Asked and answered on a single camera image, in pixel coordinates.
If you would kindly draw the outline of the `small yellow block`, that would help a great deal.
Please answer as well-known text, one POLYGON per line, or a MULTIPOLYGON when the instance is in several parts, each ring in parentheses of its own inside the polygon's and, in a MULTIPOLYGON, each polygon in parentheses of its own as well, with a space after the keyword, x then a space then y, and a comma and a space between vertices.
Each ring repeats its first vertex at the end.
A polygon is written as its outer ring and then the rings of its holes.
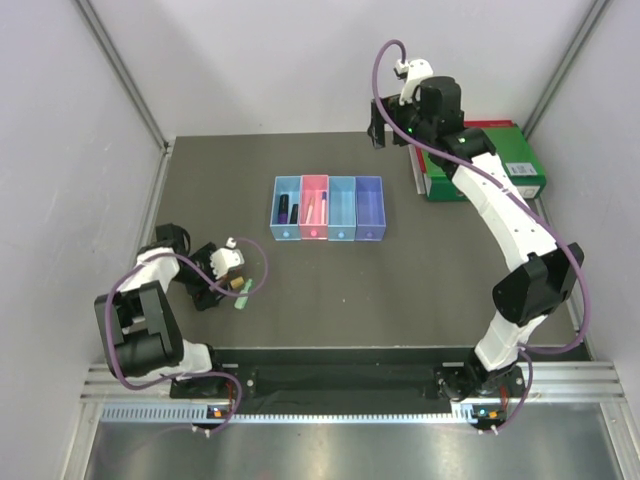
POLYGON ((236 277, 229 282, 232 289, 240 289, 244 285, 245 281, 242 277, 236 277))

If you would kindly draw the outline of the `sky blue drawer box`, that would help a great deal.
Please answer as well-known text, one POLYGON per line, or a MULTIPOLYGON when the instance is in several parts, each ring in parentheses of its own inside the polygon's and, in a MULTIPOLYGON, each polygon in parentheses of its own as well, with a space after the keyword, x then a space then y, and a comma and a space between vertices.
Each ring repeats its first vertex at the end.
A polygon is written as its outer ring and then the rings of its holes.
POLYGON ((354 241, 357 226, 355 177, 330 176, 328 197, 328 239, 354 241))

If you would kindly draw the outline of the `purple drawer box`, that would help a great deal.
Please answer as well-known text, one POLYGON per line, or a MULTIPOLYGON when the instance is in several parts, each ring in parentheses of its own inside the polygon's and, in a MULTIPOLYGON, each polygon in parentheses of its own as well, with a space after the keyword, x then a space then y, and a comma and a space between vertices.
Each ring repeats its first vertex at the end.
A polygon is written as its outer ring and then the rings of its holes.
POLYGON ((386 232, 383 181, 356 176, 356 241, 381 241, 386 232))

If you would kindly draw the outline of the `white blue marker pen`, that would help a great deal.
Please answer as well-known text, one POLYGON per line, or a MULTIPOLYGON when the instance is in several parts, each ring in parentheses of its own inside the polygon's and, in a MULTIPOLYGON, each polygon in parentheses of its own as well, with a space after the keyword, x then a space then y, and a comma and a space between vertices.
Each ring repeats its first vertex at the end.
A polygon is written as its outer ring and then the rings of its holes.
POLYGON ((320 217, 320 223, 321 224, 326 224, 327 223, 327 199, 326 197, 323 197, 321 199, 321 217, 320 217))

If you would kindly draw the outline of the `pink drawer box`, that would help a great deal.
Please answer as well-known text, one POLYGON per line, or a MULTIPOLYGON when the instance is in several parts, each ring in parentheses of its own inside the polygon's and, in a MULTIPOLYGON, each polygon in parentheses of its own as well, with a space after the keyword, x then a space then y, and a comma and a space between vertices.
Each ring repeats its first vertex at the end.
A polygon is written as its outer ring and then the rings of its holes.
POLYGON ((301 177, 301 196, 299 227, 303 240, 327 240, 328 239, 328 185, 327 175, 303 175, 301 177), (305 224, 305 216, 311 197, 315 197, 315 206, 311 224, 305 224), (327 223, 321 224, 321 199, 327 199, 327 223))

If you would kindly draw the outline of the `white orange pen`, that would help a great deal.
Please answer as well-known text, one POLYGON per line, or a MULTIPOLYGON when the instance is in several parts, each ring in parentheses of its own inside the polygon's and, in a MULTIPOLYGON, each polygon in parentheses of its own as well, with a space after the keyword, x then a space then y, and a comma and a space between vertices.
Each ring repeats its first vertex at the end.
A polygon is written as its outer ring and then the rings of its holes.
POLYGON ((315 206, 315 197, 311 197, 308 203, 308 208, 305 216, 305 224, 311 224, 313 218, 313 211, 315 206))

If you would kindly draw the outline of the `light blue drawer box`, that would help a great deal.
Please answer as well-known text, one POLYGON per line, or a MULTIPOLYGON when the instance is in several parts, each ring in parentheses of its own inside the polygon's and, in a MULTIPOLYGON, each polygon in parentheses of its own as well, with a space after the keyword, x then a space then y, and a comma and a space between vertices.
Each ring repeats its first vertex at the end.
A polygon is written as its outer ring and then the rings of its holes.
POLYGON ((276 176, 270 214, 270 230, 276 241, 299 241, 300 176, 276 176))

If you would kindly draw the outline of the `purple cap black highlighter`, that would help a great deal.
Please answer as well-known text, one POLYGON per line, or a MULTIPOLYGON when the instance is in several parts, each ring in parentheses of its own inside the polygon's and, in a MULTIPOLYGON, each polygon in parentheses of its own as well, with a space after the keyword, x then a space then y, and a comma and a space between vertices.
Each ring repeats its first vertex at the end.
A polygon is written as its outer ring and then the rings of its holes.
POLYGON ((287 224, 289 220, 289 195, 281 194, 278 201, 277 223, 287 224))

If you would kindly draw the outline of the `blue cap black highlighter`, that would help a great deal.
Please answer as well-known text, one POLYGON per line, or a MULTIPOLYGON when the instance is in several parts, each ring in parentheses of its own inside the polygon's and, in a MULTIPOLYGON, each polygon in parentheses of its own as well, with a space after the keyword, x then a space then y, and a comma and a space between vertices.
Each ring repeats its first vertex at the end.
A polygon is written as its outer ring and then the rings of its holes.
POLYGON ((289 217, 289 223, 290 224, 297 224, 298 223, 298 216, 299 216, 299 205, 298 204, 294 204, 292 206, 292 209, 291 209, 291 213, 290 213, 290 217, 289 217))

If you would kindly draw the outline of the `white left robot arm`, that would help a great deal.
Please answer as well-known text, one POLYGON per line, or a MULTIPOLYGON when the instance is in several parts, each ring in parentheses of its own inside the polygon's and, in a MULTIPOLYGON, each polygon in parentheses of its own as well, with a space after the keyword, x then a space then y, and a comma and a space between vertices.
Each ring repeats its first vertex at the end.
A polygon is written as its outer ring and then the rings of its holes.
POLYGON ((205 396, 216 396, 226 387, 225 370, 214 364, 206 344, 183 339, 166 293, 172 282, 186 287, 201 310, 217 306, 224 297, 246 299, 229 286, 229 275, 244 265, 237 240, 221 247, 209 243, 190 252, 189 233, 175 224, 156 228, 156 241, 142 248, 136 264, 106 295, 94 301, 96 318, 111 373, 127 388, 147 374, 166 379, 191 377, 205 396))

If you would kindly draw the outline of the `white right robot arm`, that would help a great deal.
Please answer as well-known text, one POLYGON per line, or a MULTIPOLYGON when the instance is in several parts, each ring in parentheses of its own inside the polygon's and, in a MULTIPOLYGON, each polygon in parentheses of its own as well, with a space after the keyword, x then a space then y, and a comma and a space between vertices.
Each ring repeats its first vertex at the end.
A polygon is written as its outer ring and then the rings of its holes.
POLYGON ((451 77, 420 81, 411 94, 376 97, 372 122, 389 125, 394 143, 428 152, 471 202, 503 254, 507 275, 493 288, 496 313, 461 372, 439 384, 450 399, 498 389, 533 331, 569 296, 584 253, 562 244, 526 205, 485 133, 464 123, 461 88, 451 77))

